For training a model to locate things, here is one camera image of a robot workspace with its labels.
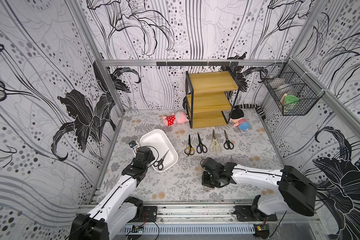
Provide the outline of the cream handled kitchen scissors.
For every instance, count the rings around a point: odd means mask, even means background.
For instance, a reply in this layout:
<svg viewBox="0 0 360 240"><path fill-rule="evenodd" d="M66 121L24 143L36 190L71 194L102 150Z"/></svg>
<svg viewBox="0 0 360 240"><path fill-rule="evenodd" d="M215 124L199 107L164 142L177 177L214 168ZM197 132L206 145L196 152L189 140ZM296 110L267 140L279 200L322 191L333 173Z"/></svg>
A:
<svg viewBox="0 0 360 240"><path fill-rule="evenodd" d="M210 150L213 153L220 153L222 151L222 148L216 138L215 130L213 130L212 143L210 145Z"/></svg>

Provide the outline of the white plastic storage box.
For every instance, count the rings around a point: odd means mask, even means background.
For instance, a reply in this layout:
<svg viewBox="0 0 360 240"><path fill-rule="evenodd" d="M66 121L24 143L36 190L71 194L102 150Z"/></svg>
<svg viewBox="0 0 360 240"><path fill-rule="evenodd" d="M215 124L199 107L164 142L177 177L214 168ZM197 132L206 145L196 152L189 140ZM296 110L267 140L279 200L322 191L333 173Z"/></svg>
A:
<svg viewBox="0 0 360 240"><path fill-rule="evenodd" d="M158 166L153 165L157 172L164 172L178 161L178 153L164 131L154 129L140 138L140 146L153 149L156 161L163 162Z"/></svg>

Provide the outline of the all black scissors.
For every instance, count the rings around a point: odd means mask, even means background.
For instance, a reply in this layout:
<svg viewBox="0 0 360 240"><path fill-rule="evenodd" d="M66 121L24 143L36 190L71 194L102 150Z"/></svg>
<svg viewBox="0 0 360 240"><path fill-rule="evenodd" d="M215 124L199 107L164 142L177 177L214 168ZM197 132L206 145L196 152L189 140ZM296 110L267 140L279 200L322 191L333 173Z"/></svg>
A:
<svg viewBox="0 0 360 240"><path fill-rule="evenodd" d="M203 144L202 139L200 137L200 134L198 133L198 145L197 145L197 153L198 154L203 154L203 153L207 153L208 152L208 148L206 147L206 145Z"/></svg>

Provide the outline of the black handled steel scissors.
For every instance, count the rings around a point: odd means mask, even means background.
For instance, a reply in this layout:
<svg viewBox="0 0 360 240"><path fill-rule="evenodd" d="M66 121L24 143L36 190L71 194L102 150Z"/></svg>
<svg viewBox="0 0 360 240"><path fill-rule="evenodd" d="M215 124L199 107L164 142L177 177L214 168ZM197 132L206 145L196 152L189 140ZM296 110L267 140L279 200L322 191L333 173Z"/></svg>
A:
<svg viewBox="0 0 360 240"><path fill-rule="evenodd" d="M234 149L234 144L229 140L228 134L226 132L226 130L224 130L224 135L225 135L225 142L224 142L224 148L226 150L233 150Z"/></svg>

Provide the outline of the yellow handled scissors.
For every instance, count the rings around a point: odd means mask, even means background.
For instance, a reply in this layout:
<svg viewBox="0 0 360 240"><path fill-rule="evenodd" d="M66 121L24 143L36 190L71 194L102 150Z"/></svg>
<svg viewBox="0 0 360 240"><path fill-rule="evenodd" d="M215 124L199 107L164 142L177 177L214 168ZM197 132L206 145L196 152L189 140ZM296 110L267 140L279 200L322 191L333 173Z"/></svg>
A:
<svg viewBox="0 0 360 240"><path fill-rule="evenodd" d="M190 135L189 135L189 137L188 137L188 145L187 145L187 147L185 148L184 153L185 153L187 156L192 156L192 155L195 154L195 149L192 147L192 144L191 144L191 136L190 136Z"/></svg>

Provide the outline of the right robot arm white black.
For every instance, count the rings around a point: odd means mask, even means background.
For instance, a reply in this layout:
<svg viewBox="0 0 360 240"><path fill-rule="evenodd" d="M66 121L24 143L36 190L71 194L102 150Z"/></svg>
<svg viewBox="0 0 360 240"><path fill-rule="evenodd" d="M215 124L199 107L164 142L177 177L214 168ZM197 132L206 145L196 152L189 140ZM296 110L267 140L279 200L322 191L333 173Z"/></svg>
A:
<svg viewBox="0 0 360 240"><path fill-rule="evenodd" d="M263 170L232 162L223 165L206 158L201 160L201 167L204 169L202 185L205 187L248 184L272 190L271 194L255 196L250 207L236 207L238 218L266 221L282 211L294 211L306 217L312 217L315 213L317 187L292 166L285 165L281 170Z"/></svg>

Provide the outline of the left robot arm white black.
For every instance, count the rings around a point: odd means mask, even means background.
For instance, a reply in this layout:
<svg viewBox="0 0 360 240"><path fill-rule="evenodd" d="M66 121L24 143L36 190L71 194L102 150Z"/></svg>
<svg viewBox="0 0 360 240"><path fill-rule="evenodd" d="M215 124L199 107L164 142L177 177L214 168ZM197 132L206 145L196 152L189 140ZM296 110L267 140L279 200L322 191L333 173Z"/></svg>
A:
<svg viewBox="0 0 360 240"><path fill-rule="evenodd" d="M152 146L133 147L135 157L127 165L114 188L87 214L73 220L67 240L112 240L131 220L143 215L143 201L130 194L156 160Z"/></svg>

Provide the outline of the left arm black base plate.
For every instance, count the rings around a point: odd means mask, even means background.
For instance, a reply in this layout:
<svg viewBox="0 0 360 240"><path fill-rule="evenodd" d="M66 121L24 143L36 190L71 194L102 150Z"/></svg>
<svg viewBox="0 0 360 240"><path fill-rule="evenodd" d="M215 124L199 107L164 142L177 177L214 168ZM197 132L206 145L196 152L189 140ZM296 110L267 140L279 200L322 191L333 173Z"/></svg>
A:
<svg viewBox="0 0 360 240"><path fill-rule="evenodd" d="M137 207L136 216L130 221L130 223L135 222L156 222L158 214L157 206L142 206Z"/></svg>

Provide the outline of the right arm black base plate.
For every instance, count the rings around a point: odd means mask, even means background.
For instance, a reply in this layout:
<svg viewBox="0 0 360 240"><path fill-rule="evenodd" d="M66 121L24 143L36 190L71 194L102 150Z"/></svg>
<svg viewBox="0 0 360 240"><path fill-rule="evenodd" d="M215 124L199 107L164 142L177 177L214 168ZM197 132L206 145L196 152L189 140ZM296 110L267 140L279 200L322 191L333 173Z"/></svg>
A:
<svg viewBox="0 0 360 240"><path fill-rule="evenodd" d="M276 222L276 214L265 215L259 210L252 210L251 206L235 206L234 215L239 222Z"/></svg>

